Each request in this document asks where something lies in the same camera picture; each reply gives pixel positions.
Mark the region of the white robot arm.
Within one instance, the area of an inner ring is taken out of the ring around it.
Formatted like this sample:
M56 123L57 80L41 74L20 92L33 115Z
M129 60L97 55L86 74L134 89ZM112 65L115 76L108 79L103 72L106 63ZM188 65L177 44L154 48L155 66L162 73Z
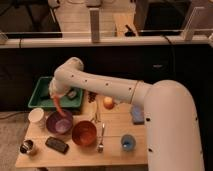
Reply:
M83 68L77 57L60 65L50 82L50 95L62 97L78 87L139 106L145 117L149 171L205 171L197 110L184 85L94 75Z

